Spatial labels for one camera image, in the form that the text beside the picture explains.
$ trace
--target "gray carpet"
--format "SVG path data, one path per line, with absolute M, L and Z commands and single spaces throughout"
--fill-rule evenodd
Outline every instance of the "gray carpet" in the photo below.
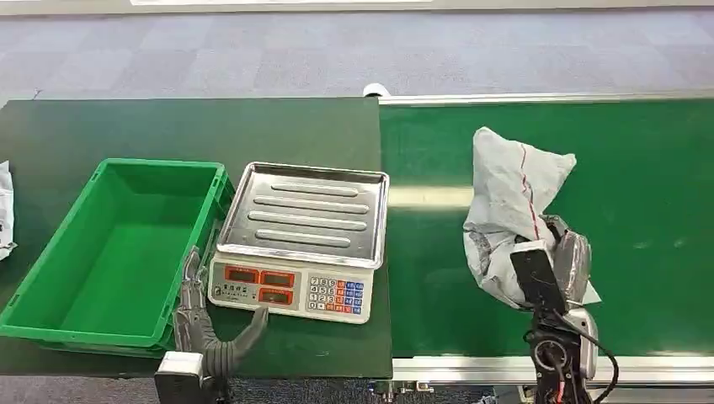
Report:
M 9 98 L 714 88 L 714 9 L 0 19 Z M 236 381 L 235 402 L 366 403 L 358 381 Z M 476 402 L 480 389 L 399 402 Z M 151 380 L 0 378 L 0 403 L 151 403 Z

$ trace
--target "green tabletop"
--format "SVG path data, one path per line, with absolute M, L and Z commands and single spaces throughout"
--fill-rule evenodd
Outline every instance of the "green tabletop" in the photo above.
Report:
M 11 163 L 19 246 L 0 262 L 0 307 L 106 157 L 221 162 L 234 183 L 251 161 L 379 170 L 377 108 L 372 98 L 10 102 L 0 111 L 0 162 Z M 391 377 L 387 291 L 385 266 L 364 325 L 270 317 L 241 375 Z M 211 315 L 224 338 L 250 319 L 225 308 Z M 0 338 L 0 353 L 0 374 L 150 375 L 158 366 L 10 338 Z
M 383 168 L 392 194 L 441 198 L 391 205 L 387 248 L 395 357 L 526 355 L 530 315 L 477 288 L 461 225 L 472 136 L 488 126 L 578 165 L 549 213 L 592 243 L 591 306 L 616 355 L 714 354 L 711 233 L 714 100 L 585 104 L 382 106 Z

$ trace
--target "stainless steel weighing tray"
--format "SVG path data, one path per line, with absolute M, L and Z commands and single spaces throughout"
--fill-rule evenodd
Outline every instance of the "stainless steel weighing tray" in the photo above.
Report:
M 384 249 L 388 188 L 384 173 L 250 163 L 217 249 L 377 269 Z

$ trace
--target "white package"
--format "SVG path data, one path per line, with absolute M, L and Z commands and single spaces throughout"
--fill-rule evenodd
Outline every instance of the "white package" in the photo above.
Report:
M 515 238 L 555 239 L 540 218 L 555 199 L 575 156 L 509 141 L 482 127 L 473 136 L 473 200 L 464 223 L 464 249 L 479 287 L 513 308 L 524 308 L 510 260 Z
M 13 242 L 13 179 L 9 162 L 0 163 L 0 260 L 15 248 Z

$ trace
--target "green plastic crate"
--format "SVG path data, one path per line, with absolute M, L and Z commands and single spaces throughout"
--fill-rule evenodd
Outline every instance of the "green plastic crate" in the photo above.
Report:
M 162 356 L 183 261 L 203 253 L 234 193 L 218 163 L 103 161 L 0 314 L 0 335 Z

